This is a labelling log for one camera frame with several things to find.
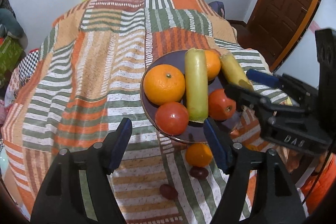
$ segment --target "brown wooden door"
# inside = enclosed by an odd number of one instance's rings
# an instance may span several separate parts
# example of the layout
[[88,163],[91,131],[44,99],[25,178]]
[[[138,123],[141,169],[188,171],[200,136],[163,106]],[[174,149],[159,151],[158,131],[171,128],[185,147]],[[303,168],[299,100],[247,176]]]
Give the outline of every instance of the brown wooden door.
[[301,24],[312,0],[261,0],[248,24],[250,32],[268,51],[268,63],[280,55]]

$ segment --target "teal stuffed animal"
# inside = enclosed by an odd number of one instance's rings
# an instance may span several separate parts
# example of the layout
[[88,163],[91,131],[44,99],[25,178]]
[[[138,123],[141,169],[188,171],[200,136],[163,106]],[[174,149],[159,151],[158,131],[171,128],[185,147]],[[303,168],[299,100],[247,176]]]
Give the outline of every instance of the teal stuffed animal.
[[19,39],[23,36],[23,33],[23,28],[11,11],[0,9],[0,38],[5,38],[8,35],[14,39]]

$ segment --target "green bag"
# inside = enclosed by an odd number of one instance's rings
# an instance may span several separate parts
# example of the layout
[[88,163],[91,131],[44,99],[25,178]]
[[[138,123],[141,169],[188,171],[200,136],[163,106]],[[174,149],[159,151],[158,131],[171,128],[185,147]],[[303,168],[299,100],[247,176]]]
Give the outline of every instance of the green bag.
[[19,42],[9,36],[0,45],[0,88],[9,83],[12,72],[20,61],[22,51]]

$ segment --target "bedspread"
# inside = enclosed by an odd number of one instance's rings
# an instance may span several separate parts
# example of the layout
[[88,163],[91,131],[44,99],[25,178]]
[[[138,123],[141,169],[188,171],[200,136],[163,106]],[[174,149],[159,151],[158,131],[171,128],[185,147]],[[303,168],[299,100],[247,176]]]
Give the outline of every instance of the bedspread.
[[[30,69],[19,66],[14,73],[20,78],[16,82],[25,80],[2,128],[9,158],[6,175],[15,181],[16,202],[28,217],[56,153],[86,149],[128,117],[133,134],[120,167],[109,178],[126,221],[210,222],[228,176],[212,161],[206,180],[191,177],[186,145],[156,131],[139,95],[141,78],[154,60],[191,47],[230,51],[245,71],[269,72],[260,54],[241,48],[230,24],[204,0],[88,0],[53,23],[40,49],[26,58],[34,60]],[[287,99],[281,90],[257,83],[254,89],[275,103]],[[265,151],[272,145],[259,131],[258,120],[246,109],[231,135]],[[250,177],[252,185],[255,174]],[[81,178],[87,214],[95,219],[85,173]],[[178,200],[160,195],[164,183],[177,189]],[[252,201],[250,187],[241,219],[249,216]]]

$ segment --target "round plate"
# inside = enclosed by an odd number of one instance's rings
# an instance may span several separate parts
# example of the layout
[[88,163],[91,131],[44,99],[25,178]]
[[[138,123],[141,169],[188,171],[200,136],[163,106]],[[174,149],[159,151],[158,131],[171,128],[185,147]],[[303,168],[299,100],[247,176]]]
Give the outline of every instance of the round plate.
[[[176,68],[178,68],[183,74],[184,74],[184,55],[186,53],[186,50],[181,50],[181,51],[175,51],[175,52],[169,52],[163,56],[161,56],[159,59],[157,59],[156,61],[154,61],[146,70],[146,72],[144,73],[142,80],[141,80],[141,85],[140,85],[140,99],[141,99],[141,103],[143,106],[143,109],[145,111],[146,116],[148,117],[148,119],[151,121],[151,123],[159,130],[159,128],[156,126],[155,124],[155,113],[158,110],[159,106],[158,105],[154,105],[153,103],[151,103],[147,96],[145,95],[144,91],[143,91],[143,79],[145,77],[145,75],[147,74],[147,72],[157,66],[157,65],[161,65],[161,64],[168,64],[168,65],[172,65]],[[222,72],[220,72],[218,74],[218,76],[211,82],[211,84],[208,86],[208,93],[210,94],[211,92],[213,92],[216,89],[222,89],[225,87],[225,85],[227,85],[227,81],[224,77],[224,75],[222,74]],[[182,98],[181,101],[182,104],[185,105],[185,95]],[[223,122],[216,122],[218,127],[226,132],[229,133],[231,132],[234,127],[238,124],[238,122],[240,121],[240,114],[238,112],[235,112],[235,114],[230,118],[227,119]],[[163,132],[161,132],[162,134],[164,134],[165,136],[179,141],[179,142],[183,142],[183,143],[206,143],[207,140],[204,136],[203,133],[203,124],[202,123],[196,123],[196,122],[189,122],[186,130],[178,136],[170,136],[167,135]]]

